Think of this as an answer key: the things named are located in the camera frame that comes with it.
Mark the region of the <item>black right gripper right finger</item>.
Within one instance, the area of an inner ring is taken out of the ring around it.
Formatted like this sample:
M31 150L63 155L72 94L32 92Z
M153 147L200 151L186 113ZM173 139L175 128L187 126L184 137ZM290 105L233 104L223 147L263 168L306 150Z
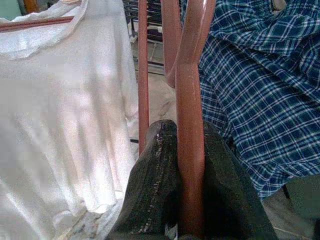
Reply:
M252 181L217 130L204 122L205 236L209 240L276 240Z

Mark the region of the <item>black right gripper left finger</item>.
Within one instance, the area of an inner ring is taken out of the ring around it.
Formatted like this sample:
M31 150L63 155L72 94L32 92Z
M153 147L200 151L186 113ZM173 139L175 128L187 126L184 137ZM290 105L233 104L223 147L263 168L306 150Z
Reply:
M158 120L147 130L122 209L105 239L171 240L168 231L178 222L179 180L177 126L172 120Z

